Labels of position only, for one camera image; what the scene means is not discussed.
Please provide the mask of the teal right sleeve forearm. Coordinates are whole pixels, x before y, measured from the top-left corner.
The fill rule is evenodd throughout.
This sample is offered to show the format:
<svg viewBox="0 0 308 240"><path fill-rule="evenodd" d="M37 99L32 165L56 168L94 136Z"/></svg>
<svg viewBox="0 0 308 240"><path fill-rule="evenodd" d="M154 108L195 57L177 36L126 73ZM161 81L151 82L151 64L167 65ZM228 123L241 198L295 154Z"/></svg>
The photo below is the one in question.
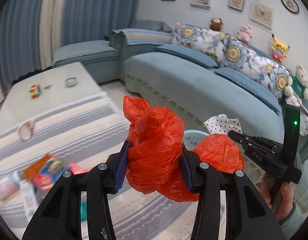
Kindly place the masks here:
<svg viewBox="0 0 308 240"><path fill-rule="evenodd" d="M293 208L289 215L283 220L279 221L279 225L286 239L291 239L294 234L300 229L305 221L304 215L301 213L299 207L293 203Z"/></svg>

